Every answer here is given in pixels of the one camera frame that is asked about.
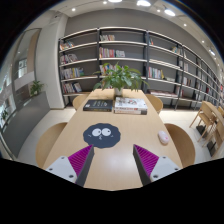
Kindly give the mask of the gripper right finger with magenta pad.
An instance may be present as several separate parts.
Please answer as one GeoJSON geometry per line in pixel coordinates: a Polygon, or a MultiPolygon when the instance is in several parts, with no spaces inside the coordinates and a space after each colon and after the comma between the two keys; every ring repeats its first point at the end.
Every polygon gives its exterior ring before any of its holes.
{"type": "Polygon", "coordinates": [[[136,144],[133,145],[133,156],[143,185],[148,185],[180,170],[168,157],[159,157],[136,144]]]}

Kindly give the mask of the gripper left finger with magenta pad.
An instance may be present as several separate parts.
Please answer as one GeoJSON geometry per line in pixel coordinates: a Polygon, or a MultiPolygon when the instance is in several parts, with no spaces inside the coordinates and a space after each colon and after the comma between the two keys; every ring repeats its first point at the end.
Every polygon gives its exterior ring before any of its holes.
{"type": "Polygon", "coordinates": [[[94,156],[94,146],[89,145],[69,157],[60,156],[46,171],[83,187],[94,156]]]}

